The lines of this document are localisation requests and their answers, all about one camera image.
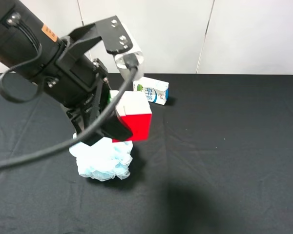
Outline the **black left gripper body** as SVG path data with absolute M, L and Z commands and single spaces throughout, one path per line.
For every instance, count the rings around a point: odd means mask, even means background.
M 55 75 L 45 78 L 44 92 L 62 105 L 76 134 L 83 132 L 108 104 L 107 69 L 100 60 L 82 57 L 68 69 L 56 62 Z

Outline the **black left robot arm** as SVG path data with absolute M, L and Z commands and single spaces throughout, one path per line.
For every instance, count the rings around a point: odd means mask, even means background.
M 117 16 L 58 37 L 19 0 L 0 0 L 0 62 L 59 102 L 79 141 L 92 145 L 103 137 L 118 141 L 133 133 L 117 116 L 108 96 L 108 71 L 85 53 L 102 42 L 124 78 L 123 93 L 143 62 L 128 30 Z

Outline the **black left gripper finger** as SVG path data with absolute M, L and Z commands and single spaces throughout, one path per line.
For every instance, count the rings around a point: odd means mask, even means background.
M 93 135 L 93 136 L 89 136 L 86 139 L 82 140 L 82 143 L 88 145 L 88 146 L 92 146 L 95 143 L 97 143 L 99 140 L 101 140 L 103 137 L 101 135 Z
M 114 109 L 111 114 L 103 121 L 101 125 L 102 134 L 105 137 L 115 139 L 118 141 L 126 141 L 133 136 L 130 128 L 121 120 Z

